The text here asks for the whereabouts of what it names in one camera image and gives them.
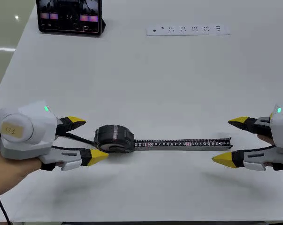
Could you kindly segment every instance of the human hand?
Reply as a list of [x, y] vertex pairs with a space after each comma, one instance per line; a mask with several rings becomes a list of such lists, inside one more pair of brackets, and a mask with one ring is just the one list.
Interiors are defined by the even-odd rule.
[[265, 142], [267, 142], [271, 145], [275, 144], [272, 138], [269, 138], [269, 137], [266, 137], [266, 136], [263, 136], [263, 135], [257, 135], [257, 136], [260, 140], [263, 140], [263, 141], [265, 141]]
[[37, 158], [26, 160], [6, 159], [0, 154], [0, 195], [15, 187], [28, 174], [41, 168]]

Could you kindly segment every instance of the tablet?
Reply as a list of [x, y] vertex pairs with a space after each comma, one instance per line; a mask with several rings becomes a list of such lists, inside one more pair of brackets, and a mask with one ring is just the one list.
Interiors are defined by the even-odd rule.
[[41, 32], [101, 35], [101, 0], [36, 0]]

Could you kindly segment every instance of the black cable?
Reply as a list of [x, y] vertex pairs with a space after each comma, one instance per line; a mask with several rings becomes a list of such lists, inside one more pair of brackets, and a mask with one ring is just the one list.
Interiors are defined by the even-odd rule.
[[93, 141], [87, 140], [85, 138], [79, 137], [79, 136], [71, 134], [71, 133], [64, 133], [64, 134], [59, 135], [59, 136], [60, 137], [70, 138], [70, 139], [76, 140], [78, 142], [83, 142], [83, 143], [86, 143], [86, 144], [90, 144], [93, 147], [95, 147], [95, 143]]
[[11, 223], [11, 221], [10, 221], [8, 215], [7, 215], [7, 212], [5, 211], [4, 206], [3, 206], [2, 203], [1, 203], [1, 200], [0, 200], [0, 209], [1, 209], [2, 213], [4, 214], [8, 225], [13, 225], [13, 224]]
[[65, 148], [65, 147], [60, 147], [60, 146], [52, 146], [53, 149], [61, 149], [61, 150], [69, 150], [69, 151], [78, 151], [81, 149], [85, 149], [85, 148]]
[[281, 223], [269, 224], [269, 225], [283, 225], [283, 222], [281, 222]]

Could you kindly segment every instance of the power strip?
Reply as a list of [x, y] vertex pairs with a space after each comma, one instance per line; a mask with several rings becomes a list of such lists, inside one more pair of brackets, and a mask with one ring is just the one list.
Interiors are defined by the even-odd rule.
[[222, 24], [206, 25], [156, 25], [146, 29], [147, 36], [172, 35], [229, 35], [230, 30]]

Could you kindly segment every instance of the white table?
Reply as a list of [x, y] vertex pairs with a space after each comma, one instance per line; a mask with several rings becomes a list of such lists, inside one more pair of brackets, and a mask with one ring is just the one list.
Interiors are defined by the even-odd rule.
[[[38, 32], [36, 10], [0, 85], [0, 108], [45, 99], [75, 133], [121, 124], [139, 139], [232, 136], [283, 98], [283, 0], [104, 0], [101, 38]], [[223, 23], [230, 36], [147, 37], [148, 25]], [[59, 140], [60, 146], [85, 146]], [[38, 171], [2, 197], [13, 221], [283, 220], [283, 171], [225, 168], [218, 152], [135, 152]]]

